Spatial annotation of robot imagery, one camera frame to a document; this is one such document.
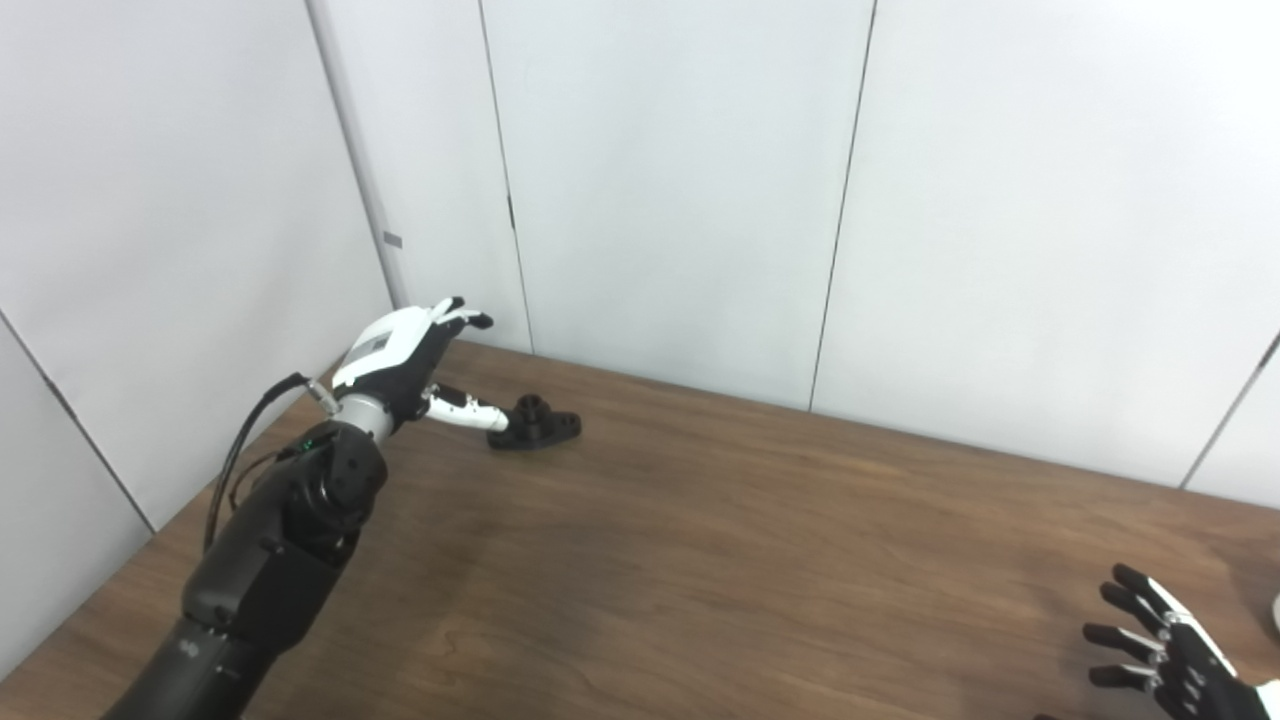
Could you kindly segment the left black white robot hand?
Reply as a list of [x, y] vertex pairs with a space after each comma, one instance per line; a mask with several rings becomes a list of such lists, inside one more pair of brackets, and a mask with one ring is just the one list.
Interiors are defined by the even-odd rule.
[[334, 421], [356, 427], [381, 443], [404, 423], [431, 419], [500, 433], [509, 414], [433, 380], [452, 341], [466, 328], [486, 329], [493, 319], [467, 309], [461, 297], [434, 306], [407, 306], [369, 325], [332, 379]]

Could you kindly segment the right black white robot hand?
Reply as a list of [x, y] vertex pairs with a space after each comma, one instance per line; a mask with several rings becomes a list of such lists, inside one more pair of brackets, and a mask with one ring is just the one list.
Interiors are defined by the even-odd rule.
[[1196, 615], [1160, 582], [1117, 562], [1102, 600], [1134, 618], [1146, 634], [1087, 623], [1084, 639], [1124, 652], [1133, 664], [1091, 667], [1092, 685], [1144, 693], [1170, 719], [1277, 719], [1276, 679], [1243, 682]]

